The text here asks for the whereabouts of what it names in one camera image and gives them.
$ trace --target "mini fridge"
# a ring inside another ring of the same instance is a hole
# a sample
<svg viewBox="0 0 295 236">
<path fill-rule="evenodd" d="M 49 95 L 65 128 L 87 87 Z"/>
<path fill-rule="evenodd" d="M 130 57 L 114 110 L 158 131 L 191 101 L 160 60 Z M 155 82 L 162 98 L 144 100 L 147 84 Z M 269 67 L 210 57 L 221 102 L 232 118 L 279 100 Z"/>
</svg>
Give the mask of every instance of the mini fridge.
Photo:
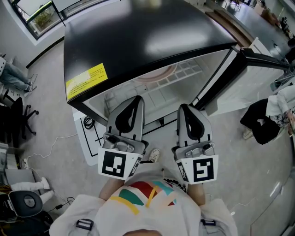
<svg viewBox="0 0 295 236">
<path fill-rule="evenodd" d="M 140 95 L 146 133 L 174 121 L 182 103 L 208 115 L 243 108 L 287 68 L 255 49 L 237 50 L 225 29 L 184 0 L 122 0 L 69 22 L 65 86 L 101 64 L 106 79 L 67 102 L 106 125 L 121 102 Z"/>
</svg>

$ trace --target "jeans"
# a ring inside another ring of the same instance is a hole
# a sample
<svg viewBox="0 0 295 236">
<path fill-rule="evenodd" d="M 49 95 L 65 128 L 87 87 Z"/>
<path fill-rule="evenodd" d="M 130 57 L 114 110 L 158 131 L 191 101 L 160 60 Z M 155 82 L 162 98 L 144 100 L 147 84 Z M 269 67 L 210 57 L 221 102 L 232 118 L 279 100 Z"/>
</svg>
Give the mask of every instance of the jeans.
<svg viewBox="0 0 295 236">
<path fill-rule="evenodd" d="M 266 144 L 277 137 L 280 127 L 266 116 L 268 99 L 262 99 L 249 106 L 240 123 L 252 130 L 253 136 L 259 144 Z"/>
<path fill-rule="evenodd" d="M 0 82 L 7 85 L 12 85 L 19 90 L 28 90 L 28 78 L 24 73 L 10 63 L 6 63 L 2 75 L 0 76 Z"/>
</svg>

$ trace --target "yellow sticker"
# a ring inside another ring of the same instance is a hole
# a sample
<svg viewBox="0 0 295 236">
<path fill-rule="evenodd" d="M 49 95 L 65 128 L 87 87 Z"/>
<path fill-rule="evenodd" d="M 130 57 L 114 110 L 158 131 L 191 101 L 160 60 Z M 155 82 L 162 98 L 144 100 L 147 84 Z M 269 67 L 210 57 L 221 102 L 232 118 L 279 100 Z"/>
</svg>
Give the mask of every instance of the yellow sticker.
<svg viewBox="0 0 295 236">
<path fill-rule="evenodd" d="M 106 70 L 102 63 L 72 78 L 65 83 L 68 100 L 106 79 Z"/>
</svg>

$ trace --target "blue jeans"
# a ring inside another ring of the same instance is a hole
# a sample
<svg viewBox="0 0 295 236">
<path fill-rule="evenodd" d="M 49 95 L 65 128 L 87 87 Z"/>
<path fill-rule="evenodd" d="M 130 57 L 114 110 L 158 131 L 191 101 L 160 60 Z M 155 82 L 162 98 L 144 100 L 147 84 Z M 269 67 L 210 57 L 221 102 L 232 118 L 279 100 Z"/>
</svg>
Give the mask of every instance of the blue jeans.
<svg viewBox="0 0 295 236">
<path fill-rule="evenodd" d="M 19 90 L 28 90 L 28 78 L 24 73 L 10 63 L 6 63 L 2 75 L 0 76 L 0 82 L 7 85 L 12 85 Z"/>
</svg>

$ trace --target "power outlet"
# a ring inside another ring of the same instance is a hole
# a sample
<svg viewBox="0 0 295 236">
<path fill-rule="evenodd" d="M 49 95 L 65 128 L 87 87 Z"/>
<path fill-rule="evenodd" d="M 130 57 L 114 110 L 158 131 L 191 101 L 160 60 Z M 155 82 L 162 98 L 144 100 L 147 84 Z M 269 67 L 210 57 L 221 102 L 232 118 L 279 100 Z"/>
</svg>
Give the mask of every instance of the power outlet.
<svg viewBox="0 0 295 236">
<path fill-rule="evenodd" d="M 28 165 L 28 159 L 24 159 L 24 169 L 28 169 L 29 165 Z"/>
</svg>

